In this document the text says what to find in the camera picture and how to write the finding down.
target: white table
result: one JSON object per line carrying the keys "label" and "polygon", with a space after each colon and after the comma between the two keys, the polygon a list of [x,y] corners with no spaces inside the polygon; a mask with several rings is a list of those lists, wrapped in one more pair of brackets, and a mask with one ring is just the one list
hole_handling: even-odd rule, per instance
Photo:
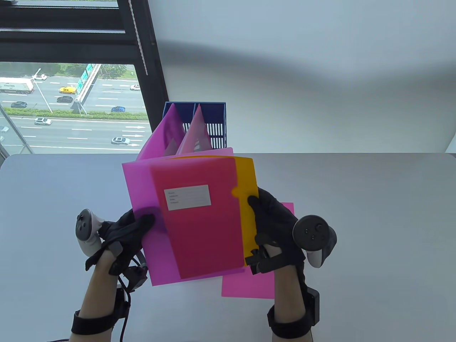
{"label": "white table", "polygon": [[[454,341],[456,160],[427,154],[265,154],[258,183],[338,233],[321,269],[316,342]],[[13,155],[0,170],[1,340],[67,338],[91,271],[74,236],[84,208],[130,207],[134,155]],[[222,298],[221,278],[132,295],[125,342],[265,342],[271,301]],[[119,337],[123,321],[114,330]]]}

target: yellow plastic folder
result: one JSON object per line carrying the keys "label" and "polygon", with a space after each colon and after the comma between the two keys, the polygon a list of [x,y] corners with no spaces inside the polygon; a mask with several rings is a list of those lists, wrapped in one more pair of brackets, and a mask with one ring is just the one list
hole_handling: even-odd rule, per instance
{"label": "yellow plastic folder", "polygon": [[249,196],[258,197],[259,195],[253,159],[219,155],[193,155],[177,158],[231,158],[235,160],[238,186],[233,189],[232,195],[239,200],[244,257],[247,258],[251,256],[251,251],[258,248],[258,245],[255,243],[255,213],[247,202]]}

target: forearm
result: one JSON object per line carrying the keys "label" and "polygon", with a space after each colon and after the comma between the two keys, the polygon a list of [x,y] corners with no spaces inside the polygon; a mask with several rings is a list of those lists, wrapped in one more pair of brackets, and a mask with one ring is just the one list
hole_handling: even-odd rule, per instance
{"label": "forearm", "polygon": [[[267,248],[270,255],[277,255],[280,249]],[[274,319],[277,323],[292,323],[306,314],[304,299],[295,266],[286,266],[274,271],[275,300]],[[273,334],[272,342],[313,342],[312,333],[308,332],[300,338],[292,340],[283,339]]]}
{"label": "forearm", "polygon": [[[115,257],[112,253],[105,251],[95,265],[95,270],[79,312],[80,318],[99,318],[113,313],[117,291],[117,276],[109,275],[108,271],[114,260]],[[71,334],[70,342],[104,342],[110,341],[110,339],[111,330],[87,336]]]}

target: yellow taxi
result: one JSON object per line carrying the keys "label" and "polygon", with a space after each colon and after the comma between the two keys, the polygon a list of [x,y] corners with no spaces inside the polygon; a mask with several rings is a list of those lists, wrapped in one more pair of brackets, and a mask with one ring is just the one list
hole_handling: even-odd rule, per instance
{"label": "yellow taxi", "polygon": [[76,88],[75,87],[62,87],[62,88],[60,88],[60,92],[62,94],[76,94]]}

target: black car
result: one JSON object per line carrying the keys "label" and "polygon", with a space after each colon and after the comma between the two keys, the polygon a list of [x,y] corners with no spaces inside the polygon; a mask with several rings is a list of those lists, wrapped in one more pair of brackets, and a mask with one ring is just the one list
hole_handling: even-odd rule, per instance
{"label": "black car", "polygon": [[73,98],[71,96],[61,96],[57,98],[57,102],[71,103],[73,102]]}
{"label": "black car", "polygon": [[27,108],[27,102],[17,101],[11,104],[11,108]]}

